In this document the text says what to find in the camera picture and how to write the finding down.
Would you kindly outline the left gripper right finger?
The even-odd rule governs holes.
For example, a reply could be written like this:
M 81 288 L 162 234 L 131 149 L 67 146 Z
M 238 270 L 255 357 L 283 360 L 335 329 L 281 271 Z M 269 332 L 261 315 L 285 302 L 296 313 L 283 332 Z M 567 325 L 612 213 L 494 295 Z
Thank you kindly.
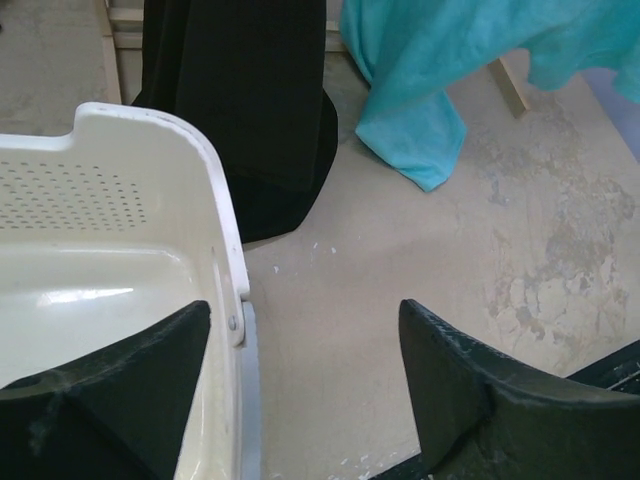
M 639 394 L 558 377 L 404 300 L 399 339 L 433 479 L 636 479 Z

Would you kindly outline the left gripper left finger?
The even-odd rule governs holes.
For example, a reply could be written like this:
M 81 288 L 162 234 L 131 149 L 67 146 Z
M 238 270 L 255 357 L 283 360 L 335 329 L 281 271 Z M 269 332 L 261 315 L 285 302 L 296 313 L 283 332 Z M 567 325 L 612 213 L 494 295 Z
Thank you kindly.
M 156 324 L 1 390 L 4 479 L 171 479 L 198 383 L 210 307 Z

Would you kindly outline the teal t shirt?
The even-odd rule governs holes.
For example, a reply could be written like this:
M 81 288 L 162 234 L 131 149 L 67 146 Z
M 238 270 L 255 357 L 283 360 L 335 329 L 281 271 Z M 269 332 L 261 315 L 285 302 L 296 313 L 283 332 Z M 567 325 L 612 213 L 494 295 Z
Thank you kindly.
M 512 50 L 528 52 L 541 90 L 599 67 L 639 98 L 635 1 L 347 1 L 339 26 L 370 86 L 356 135 L 424 191 L 451 176 L 465 140 L 448 86 Z

